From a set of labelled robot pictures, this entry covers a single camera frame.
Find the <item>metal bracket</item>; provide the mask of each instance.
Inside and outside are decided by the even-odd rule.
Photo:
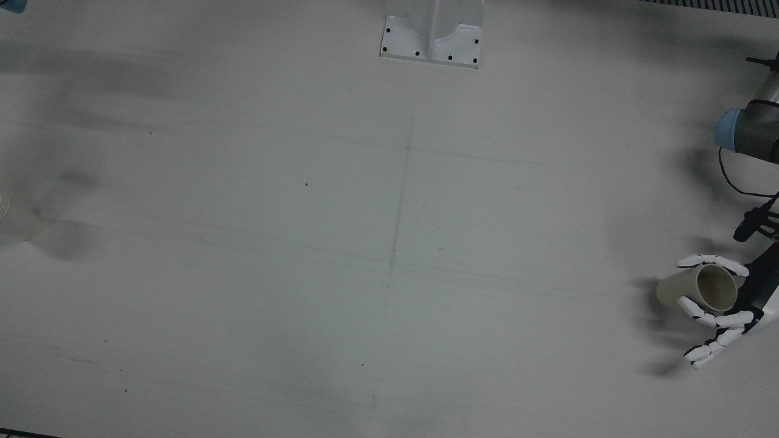
[[[476,69],[482,0],[390,0],[380,56]]]

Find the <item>white paper cup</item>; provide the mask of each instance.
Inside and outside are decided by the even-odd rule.
[[[724,312],[738,297],[733,276],[718,265],[699,265],[673,274],[657,284],[655,292],[663,306],[678,308],[676,301],[687,297],[707,312]]]
[[[0,233],[32,240],[44,230],[44,222],[32,211],[0,193]]]

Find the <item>black cable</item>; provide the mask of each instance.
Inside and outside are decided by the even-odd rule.
[[[743,190],[739,189],[733,183],[731,182],[730,178],[728,178],[728,173],[725,172],[725,166],[722,164],[722,148],[720,148],[720,151],[717,153],[717,155],[720,158],[720,170],[722,171],[722,176],[725,177],[725,181],[728,182],[728,184],[736,191],[741,193],[742,195],[748,195],[748,196],[757,196],[759,198],[771,198],[771,201],[769,201],[771,204],[774,203],[777,198],[779,198],[779,192],[777,192],[775,195],[766,195],[763,193],[752,193],[752,192],[744,192]]]

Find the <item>robot finger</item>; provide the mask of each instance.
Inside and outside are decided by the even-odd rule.
[[[681,297],[676,300],[676,302],[679,304],[682,310],[684,310],[685,313],[690,316],[690,318],[693,318],[695,321],[703,324],[704,326],[717,328],[717,322],[714,315],[704,312],[703,309],[701,309],[700,306],[698,306],[693,300],[687,297]]]
[[[681,259],[680,261],[676,262],[676,266],[682,268],[696,267],[701,263],[714,263],[714,257],[714,255],[702,256],[700,254],[696,254],[695,256],[689,256]]]
[[[717,341],[708,341],[706,345],[708,345],[709,348],[711,348],[712,355],[718,355],[722,352],[722,350],[725,350],[725,346],[720,344]]]
[[[749,310],[742,310],[739,313],[733,315],[722,315],[714,318],[714,322],[719,327],[741,327],[744,328],[745,324],[751,323],[755,319],[755,314]]]
[[[707,363],[711,362],[711,359],[714,359],[714,355],[709,355],[708,357],[696,360],[695,362],[691,363],[690,365],[693,366],[694,369],[700,369],[700,367],[706,365]]]
[[[722,266],[723,268],[731,271],[734,275],[738,275],[739,277],[748,277],[749,276],[749,269],[741,265],[739,262],[735,260],[726,259],[722,256],[714,256],[714,263]]]
[[[744,327],[730,328],[727,330],[718,330],[716,343],[727,347],[733,343],[736,339],[739,339],[744,334]]]
[[[709,357],[710,354],[711,347],[708,345],[696,345],[687,350],[682,357],[688,362],[695,362]]]

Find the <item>paper cup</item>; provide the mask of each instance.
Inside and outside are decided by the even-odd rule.
[[[661,281],[655,292],[663,306],[678,308],[676,301],[687,297],[707,312],[729,310],[738,297],[733,276],[718,265],[699,265],[673,274]]]

